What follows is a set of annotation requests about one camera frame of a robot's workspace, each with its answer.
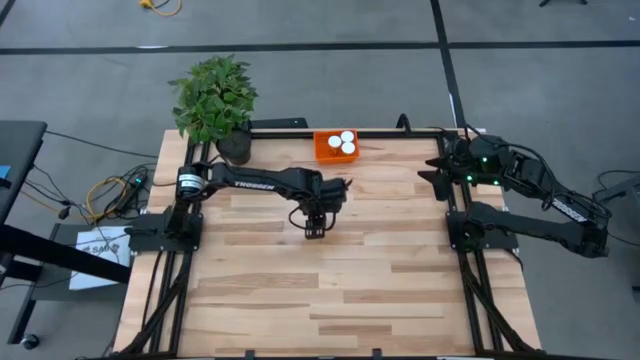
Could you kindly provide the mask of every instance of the black desk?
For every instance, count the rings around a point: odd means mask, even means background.
[[[43,286],[68,278],[71,270],[123,284],[129,281],[128,267],[68,246],[75,243],[79,231],[88,231],[90,226],[56,224],[50,238],[44,239],[5,224],[42,146],[46,128],[46,123],[38,121],[0,121],[0,165],[10,166],[6,176],[8,183],[3,181],[0,187],[0,286],[7,277],[34,283],[18,313],[9,344],[22,341],[36,300],[109,300],[114,295],[116,298],[124,296],[126,286],[120,286],[115,292],[103,289],[70,291],[68,281]],[[19,261],[14,258],[16,255],[44,264]]]

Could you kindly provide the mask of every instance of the white paper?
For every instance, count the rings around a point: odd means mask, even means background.
[[[123,236],[125,234],[125,228],[127,227],[101,226],[100,230],[102,234],[96,228],[92,231],[79,232],[76,249],[129,267],[129,235]],[[76,271],[72,271],[71,276],[73,277],[69,281],[69,290],[82,290],[116,284],[115,281],[78,273]]]

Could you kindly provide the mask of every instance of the black aluminum frame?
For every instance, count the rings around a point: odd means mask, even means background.
[[[394,140],[394,139],[432,139],[432,140],[436,140],[437,142],[437,146],[438,146],[438,151],[439,153],[443,153],[444,151],[444,146],[445,146],[445,142],[444,142],[444,137],[442,135],[442,131],[441,130],[419,130],[419,131],[413,131],[411,129],[411,125],[409,123],[409,120],[407,119],[407,117],[402,114],[400,116],[400,118],[398,119],[398,123],[396,125],[396,128],[398,128],[399,130],[396,131],[358,131],[358,138],[359,139],[389,139],[389,140]],[[313,138],[313,131],[308,130],[308,131],[259,131],[259,132],[252,132],[252,138],[254,140],[260,140],[260,139],[311,139]],[[189,146],[188,151],[187,151],[187,156],[185,159],[185,164],[189,163],[191,161],[191,159],[193,158],[193,153],[194,153],[194,147],[193,146]],[[203,147],[203,151],[201,154],[201,159],[208,159],[208,154],[209,154],[209,144],[205,145]],[[461,191],[462,191],[462,196],[463,196],[463,200],[464,200],[464,204],[465,206],[467,206],[468,204],[471,203],[471,191],[469,189],[469,187],[465,184],[464,186],[461,186]],[[450,196],[447,199],[448,201],[448,205],[449,205],[449,211],[458,211],[458,206],[456,204],[456,199],[455,199],[455,195],[453,193],[453,191],[450,192]],[[197,204],[194,207],[194,211],[200,211],[201,205]],[[480,277],[480,282],[479,282],[479,289],[476,288],[475,292],[474,289],[469,286],[467,284],[467,282],[465,281],[465,269],[468,269],[468,273],[470,272],[470,265],[469,265],[469,261],[468,261],[468,257],[467,254],[463,252],[462,249],[457,249],[457,250],[452,250],[452,251],[456,251],[457,255],[458,255],[458,261],[459,261],[459,265],[460,265],[460,273],[462,276],[462,284],[463,284],[463,291],[464,291],[464,297],[465,297],[465,303],[467,306],[467,313],[468,313],[468,317],[469,317],[469,327],[470,327],[470,331],[471,331],[471,337],[472,337],[472,343],[473,343],[473,347],[474,347],[474,351],[475,351],[475,356],[476,357],[491,357],[494,359],[549,359],[549,360],[555,360],[555,359],[578,359],[578,358],[574,358],[574,357],[566,357],[566,356],[560,356],[560,355],[549,355],[546,354],[544,351],[534,351],[534,352],[530,352],[530,351],[523,351],[522,349],[520,349],[520,351],[513,351],[513,352],[509,352],[509,351],[504,351],[504,346],[502,344],[502,335],[501,331],[499,329],[499,326],[497,324],[497,319],[498,320],[502,320],[504,321],[504,319],[500,319],[501,315],[499,314],[499,312],[497,311],[497,309],[495,308],[495,306],[492,306],[492,309],[487,309],[487,316],[488,316],[488,321],[489,321],[489,329],[491,332],[491,340],[492,340],[492,346],[493,348],[491,350],[487,350],[484,347],[483,344],[483,340],[482,340],[482,332],[480,329],[480,322],[479,322],[479,318],[478,318],[478,311],[476,308],[476,302],[475,302],[475,297],[474,294],[478,297],[482,297],[481,299],[481,303],[485,306],[485,308],[487,308],[486,303],[488,302],[488,304],[493,305],[493,300],[492,300],[492,292],[491,292],[491,285],[489,282],[489,275],[488,275],[488,271],[487,271],[487,267],[486,267],[486,262],[484,259],[484,254],[483,254],[483,250],[482,249],[478,249],[474,252],[474,256],[476,258],[476,264],[477,264],[477,269],[478,269],[478,275]],[[188,268],[190,269],[191,266],[191,260],[192,260],[192,256],[193,253],[189,252],[189,253],[185,253],[184,255],[184,259],[183,261],[187,261],[188,262]],[[170,279],[171,274],[173,273],[173,265],[174,262],[171,261],[169,262],[169,260],[167,260],[167,263],[165,264],[165,271],[163,274],[163,280],[164,279]],[[162,283],[162,287],[160,289],[161,294],[162,293],[166,293],[168,291],[169,288],[169,280],[166,281],[166,285],[165,282],[163,281]],[[179,346],[179,340],[180,340],[180,332],[181,332],[181,324],[182,324],[182,318],[183,318],[183,314],[185,311],[185,304],[186,304],[186,291],[187,291],[187,287],[185,286],[184,289],[182,289],[181,293],[178,295],[178,298],[176,300],[176,307],[175,307],[175,313],[174,313],[174,318],[173,318],[173,326],[171,328],[171,334],[170,334],[170,344],[169,344],[169,350],[168,352],[159,352],[158,349],[158,345],[159,345],[159,338],[158,338],[158,342],[157,343],[153,343],[155,346],[154,347],[150,347],[150,352],[146,353],[146,354],[132,354],[132,355],[126,355],[126,358],[132,357],[133,359],[141,359],[142,357],[144,358],[157,358],[157,359],[168,359],[168,358],[178,358],[177,354],[178,354],[178,346]],[[160,329],[156,329],[156,333],[159,334],[161,332]],[[372,349],[372,356],[371,357],[367,357],[367,356],[355,356],[355,357],[331,357],[332,360],[363,360],[363,359],[375,359],[375,360],[381,360],[381,359],[391,359],[391,360],[429,360],[429,359],[437,359],[439,357],[436,356],[407,356],[407,357],[398,357],[398,356],[383,356],[380,349]],[[216,357],[216,359],[218,360],[242,360],[242,359],[247,359],[247,360],[253,360],[255,359],[255,352],[253,352],[253,350],[251,349],[247,349],[246,355],[245,357]],[[319,359],[324,359],[324,357],[260,357],[260,360],[293,360],[293,359],[314,359],[314,360],[319,360]]]

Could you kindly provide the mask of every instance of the plant pot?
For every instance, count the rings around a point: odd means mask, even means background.
[[[251,159],[251,133],[234,129],[227,138],[216,142],[216,148],[233,165],[244,165]]]

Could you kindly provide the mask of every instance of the yellow cable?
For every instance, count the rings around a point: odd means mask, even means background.
[[[56,213],[56,214],[59,214],[59,213],[60,213],[60,210],[59,210],[59,209],[56,209],[56,208],[54,208],[53,206],[50,206],[49,204],[46,204],[46,203],[44,203],[44,202],[42,202],[42,201],[40,201],[40,200],[36,199],[36,198],[35,198],[35,197],[33,197],[31,194],[26,193],[26,192],[24,192],[24,191],[22,191],[22,190],[20,190],[20,192],[22,193],[22,195],[24,195],[24,196],[28,197],[29,199],[31,199],[31,200],[33,200],[33,201],[37,202],[38,204],[40,204],[40,205],[44,206],[45,208],[47,208],[47,209],[49,209],[49,210],[53,211],[54,213]],[[83,217],[78,216],[78,215],[69,214],[69,216],[71,216],[72,218],[75,218],[75,219],[84,219]]]
[[[151,10],[153,10],[153,12],[155,12],[156,14],[160,15],[160,16],[173,16],[177,13],[180,12],[180,10],[182,9],[182,0],[178,0],[178,7],[170,12],[170,13],[165,13],[162,11],[159,11],[154,5],[153,5],[153,0],[149,0],[148,2],[145,2],[145,7],[150,8]]]
[[[111,177],[111,178],[108,178],[106,180],[102,180],[99,183],[93,185],[91,190],[89,190],[89,192],[87,193],[87,198],[85,199],[87,210],[89,210],[89,214],[91,214],[91,217],[93,218],[93,221],[96,221],[98,218],[106,216],[106,215],[112,213],[116,209],[116,207],[118,206],[118,203],[116,202],[115,204],[113,204],[111,209],[107,209],[107,211],[103,212],[102,214],[94,213],[93,212],[93,207],[91,206],[91,194],[93,194],[93,192],[96,191],[97,189],[99,189],[101,186],[106,185],[106,184],[111,183],[111,182],[117,182],[120,185],[122,185],[122,195],[120,195],[120,198],[124,197],[127,194],[127,184],[123,180],[120,180],[118,178]]]

